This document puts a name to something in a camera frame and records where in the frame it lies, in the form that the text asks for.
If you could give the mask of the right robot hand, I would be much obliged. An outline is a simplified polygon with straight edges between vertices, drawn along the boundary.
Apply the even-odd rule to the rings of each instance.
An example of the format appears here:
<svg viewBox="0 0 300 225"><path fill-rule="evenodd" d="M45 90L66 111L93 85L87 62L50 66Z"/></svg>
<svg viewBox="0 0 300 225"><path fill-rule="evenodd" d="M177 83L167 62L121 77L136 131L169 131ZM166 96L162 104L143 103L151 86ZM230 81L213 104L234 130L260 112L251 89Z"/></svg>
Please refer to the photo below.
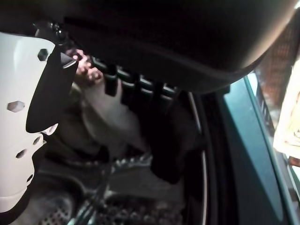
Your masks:
<svg viewBox="0 0 300 225"><path fill-rule="evenodd" d="M250 72L281 34L294 0L3 0L0 3L0 220L25 209L36 152L60 121L79 63L69 42L105 65L105 91L125 89L176 182L187 151L163 128L176 91L208 93Z"/></svg>

